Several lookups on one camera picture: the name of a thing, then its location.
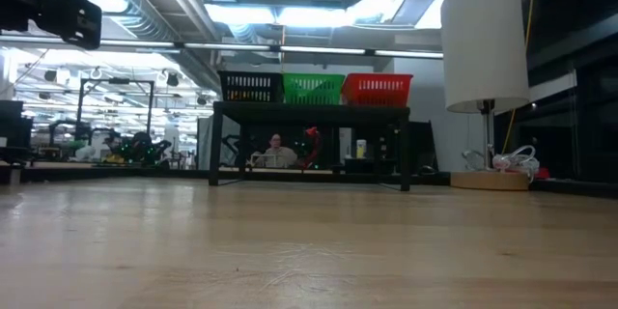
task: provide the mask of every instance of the wooden table surface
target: wooden table surface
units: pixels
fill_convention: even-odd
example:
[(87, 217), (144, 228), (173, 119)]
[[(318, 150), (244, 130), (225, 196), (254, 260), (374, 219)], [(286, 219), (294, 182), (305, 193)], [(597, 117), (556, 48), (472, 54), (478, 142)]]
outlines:
[(0, 189), (0, 308), (618, 303), (618, 201), (146, 178)]

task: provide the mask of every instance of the lamp base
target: lamp base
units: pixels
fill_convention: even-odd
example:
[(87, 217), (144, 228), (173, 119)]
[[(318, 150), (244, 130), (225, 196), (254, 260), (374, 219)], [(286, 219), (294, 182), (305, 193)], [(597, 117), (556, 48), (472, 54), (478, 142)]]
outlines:
[(451, 173), (451, 186), (471, 189), (527, 191), (528, 176), (522, 173), (492, 171)]

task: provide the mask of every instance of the red basket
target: red basket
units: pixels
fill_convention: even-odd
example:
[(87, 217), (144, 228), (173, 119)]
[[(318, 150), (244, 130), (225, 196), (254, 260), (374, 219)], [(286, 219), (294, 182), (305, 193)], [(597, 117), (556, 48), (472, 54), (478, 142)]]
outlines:
[(406, 107), (411, 74), (351, 73), (342, 95), (348, 105)]

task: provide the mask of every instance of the black table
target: black table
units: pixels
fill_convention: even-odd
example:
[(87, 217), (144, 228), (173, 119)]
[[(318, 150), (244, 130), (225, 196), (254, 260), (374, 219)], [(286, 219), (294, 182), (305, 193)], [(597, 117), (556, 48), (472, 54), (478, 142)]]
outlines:
[[(407, 107), (375, 107), (346, 105), (301, 105), (274, 102), (217, 101), (213, 105), (210, 185), (219, 185), (219, 158), (223, 116), (240, 125), (239, 155), (246, 158), (250, 126), (334, 126), (334, 127), (399, 127), (399, 158), (401, 190), (409, 191), (409, 156)], [(379, 149), (379, 136), (373, 139)], [(374, 159), (375, 175), (379, 178), (379, 155)], [(245, 165), (239, 168), (243, 176)]]

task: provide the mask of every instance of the person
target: person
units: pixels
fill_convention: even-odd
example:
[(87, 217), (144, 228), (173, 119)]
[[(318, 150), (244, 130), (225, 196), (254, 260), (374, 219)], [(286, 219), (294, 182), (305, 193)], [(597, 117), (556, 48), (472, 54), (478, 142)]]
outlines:
[(254, 165), (266, 168), (287, 168), (294, 165), (297, 158), (298, 156), (292, 149), (281, 146), (281, 136), (273, 134), (270, 138), (270, 148), (264, 152), (264, 156), (255, 161)]

